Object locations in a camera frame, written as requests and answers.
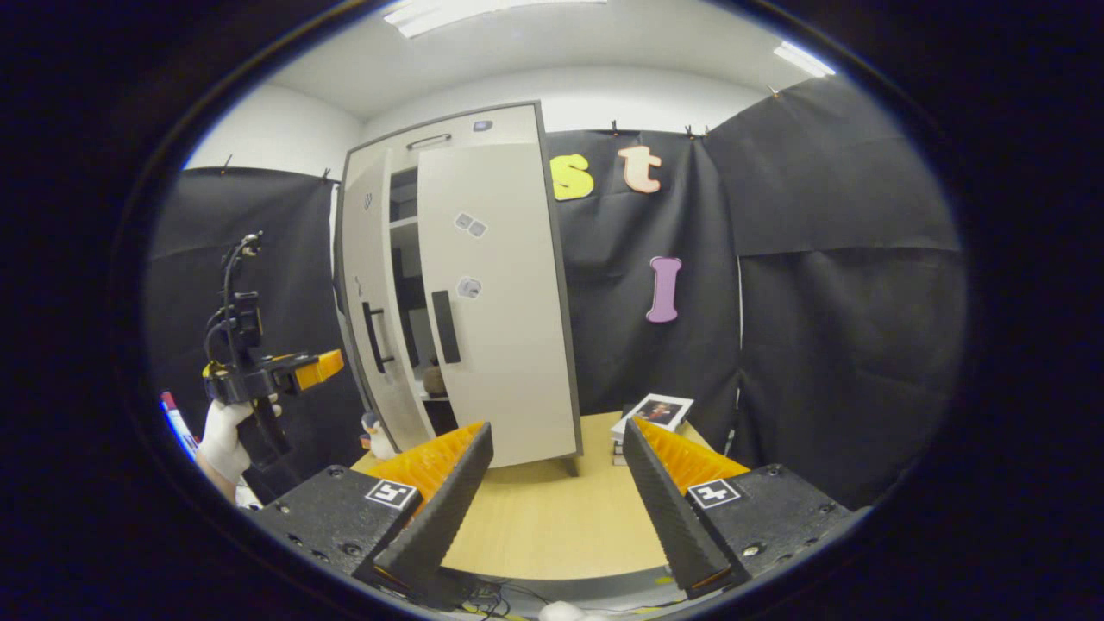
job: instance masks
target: cabinet handle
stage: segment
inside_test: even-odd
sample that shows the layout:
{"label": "cabinet handle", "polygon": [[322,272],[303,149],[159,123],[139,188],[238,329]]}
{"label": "cabinet handle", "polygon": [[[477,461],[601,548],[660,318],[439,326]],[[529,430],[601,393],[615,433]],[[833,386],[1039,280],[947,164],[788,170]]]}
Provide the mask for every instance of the cabinet handle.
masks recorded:
{"label": "cabinet handle", "polygon": [[448,302],[448,290],[433,292],[433,315],[437,319],[440,336],[440,354],[445,362],[460,361],[460,347],[456,344],[456,326],[453,325],[453,306]]}
{"label": "cabinet handle", "polygon": [[453,135],[452,134],[437,134],[436,136],[429,136],[428,138],[422,138],[421,140],[414,140],[413,143],[406,145],[406,149],[407,150],[413,150],[416,145],[421,145],[422,143],[428,143],[429,140],[436,140],[437,138],[444,138],[445,140],[452,140],[453,139]]}
{"label": "cabinet handle", "polygon": [[373,310],[367,302],[361,302],[360,305],[361,308],[364,309],[364,325],[368,326],[368,343],[372,346],[372,357],[375,358],[375,368],[381,373],[384,373],[386,371],[383,370],[383,364],[394,360],[395,357],[380,357],[380,343],[375,339],[375,326],[372,324],[372,315],[382,315],[383,308],[376,308]]}

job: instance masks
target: wire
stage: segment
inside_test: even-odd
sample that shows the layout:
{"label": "wire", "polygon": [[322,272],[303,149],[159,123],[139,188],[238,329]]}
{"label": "wire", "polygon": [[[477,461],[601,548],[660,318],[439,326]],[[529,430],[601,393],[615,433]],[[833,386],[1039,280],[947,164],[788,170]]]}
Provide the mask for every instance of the wire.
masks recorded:
{"label": "wire", "polygon": [[217,319],[217,318],[219,318],[219,316],[220,316],[220,315],[222,315],[222,312],[223,312],[223,310],[225,310],[225,309],[224,309],[224,308],[220,308],[220,309],[215,310],[215,312],[214,312],[214,313],[213,313],[213,314],[211,315],[211,318],[210,318],[210,319],[208,319],[208,323],[206,323],[206,327],[204,327],[203,329],[205,329],[205,330],[209,330],[209,329],[211,329],[211,326],[212,326],[212,325],[214,325],[214,322],[215,322],[215,319]]}
{"label": "wire", "polygon": [[516,591],[518,591],[518,592],[522,592],[522,593],[527,593],[527,594],[530,594],[530,596],[533,596],[534,598],[537,598],[537,599],[539,599],[539,600],[543,601],[544,603],[551,603],[551,602],[550,602],[550,600],[549,600],[548,598],[545,598],[545,597],[543,597],[543,596],[540,596],[540,594],[538,594],[538,593],[537,593],[537,592],[534,592],[534,591],[533,591],[532,589],[529,589],[529,588],[527,588],[527,587],[520,587],[520,586],[518,586],[518,585],[513,585],[513,583],[506,583],[506,582],[503,582],[503,586],[505,586],[506,588],[508,588],[508,589],[513,589],[513,590],[516,590]]}
{"label": "wire", "polygon": [[[226,309],[226,313],[230,313],[230,275],[233,274],[234,263],[237,261],[237,255],[242,252],[242,249],[245,248],[246,243],[245,239],[242,239],[242,241],[234,246],[234,252],[231,253],[230,261],[226,262],[226,272],[222,277],[222,304],[223,308]],[[226,344],[230,345],[231,364],[234,365],[235,369],[241,370],[242,364],[237,359],[237,349],[234,348],[233,330],[230,329],[229,322],[223,322],[222,325],[226,328]]]}
{"label": "wire", "polygon": [[493,606],[493,608],[490,608],[489,610],[486,611],[487,615],[482,618],[482,621],[487,621],[488,619],[490,619],[490,615],[493,614],[496,610],[498,610],[498,604],[500,604],[500,603],[502,603],[502,593],[499,593],[498,597],[495,599],[495,606]]}
{"label": "wire", "polygon": [[602,612],[633,612],[634,610],[640,610],[641,608],[667,608],[667,607],[670,607],[670,606],[675,606],[677,603],[682,603],[684,601],[686,601],[684,599],[680,599],[678,601],[669,601],[667,603],[654,603],[654,604],[646,603],[646,604],[641,604],[641,606],[634,606],[633,608],[623,608],[623,609],[614,609],[614,608],[590,608],[590,607],[583,608],[583,607],[580,607],[580,610],[584,610],[584,611],[601,610]]}
{"label": "wire", "polygon": [[215,333],[217,333],[221,329],[222,329],[222,323],[220,322],[211,326],[211,328],[208,329],[206,336],[203,337],[203,354],[206,355],[208,361],[210,362],[215,361],[214,356],[211,355],[211,337],[213,337]]}

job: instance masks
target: white wall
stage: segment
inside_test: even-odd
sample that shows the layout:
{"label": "white wall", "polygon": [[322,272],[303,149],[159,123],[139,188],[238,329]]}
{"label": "white wall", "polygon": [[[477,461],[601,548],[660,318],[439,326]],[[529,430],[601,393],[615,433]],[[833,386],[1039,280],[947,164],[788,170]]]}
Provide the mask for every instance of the white wall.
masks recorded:
{"label": "white wall", "polygon": [[367,143],[411,125],[496,104],[541,101],[546,131],[622,129],[696,134],[716,127],[769,93],[665,70],[583,66],[511,73],[434,93],[370,118]]}
{"label": "white wall", "polygon": [[346,152],[360,141],[361,119],[283,86],[263,85],[215,125],[184,168],[231,166],[341,178]]}

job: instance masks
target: white cabinet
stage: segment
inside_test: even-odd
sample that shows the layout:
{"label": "white cabinet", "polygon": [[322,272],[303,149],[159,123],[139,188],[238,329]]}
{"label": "white cabinet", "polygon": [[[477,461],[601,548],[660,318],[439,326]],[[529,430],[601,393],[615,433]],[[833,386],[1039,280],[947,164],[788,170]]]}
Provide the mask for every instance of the white cabinet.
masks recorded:
{"label": "white cabinet", "polygon": [[[432,400],[456,424],[491,423],[492,467],[582,451],[546,171],[535,103],[350,151],[336,244],[347,348],[401,450],[436,435]],[[446,399],[422,388],[432,357]]]}

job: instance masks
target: ceiling light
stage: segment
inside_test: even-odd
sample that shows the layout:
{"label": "ceiling light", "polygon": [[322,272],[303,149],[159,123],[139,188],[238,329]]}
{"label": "ceiling light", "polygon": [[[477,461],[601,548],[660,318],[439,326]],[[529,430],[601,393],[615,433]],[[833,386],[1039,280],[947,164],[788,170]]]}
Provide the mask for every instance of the ceiling light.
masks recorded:
{"label": "ceiling light", "polygon": [[774,53],[782,56],[783,59],[789,61],[798,69],[805,71],[806,73],[813,75],[814,77],[824,77],[825,75],[836,75],[836,72],[831,70],[828,65],[821,63],[813,54],[802,50],[797,45],[788,41],[783,41],[782,45],[774,50]]}
{"label": "ceiling light", "polygon": [[407,39],[482,13],[533,4],[605,4],[606,0],[405,0],[395,2],[383,21]]}

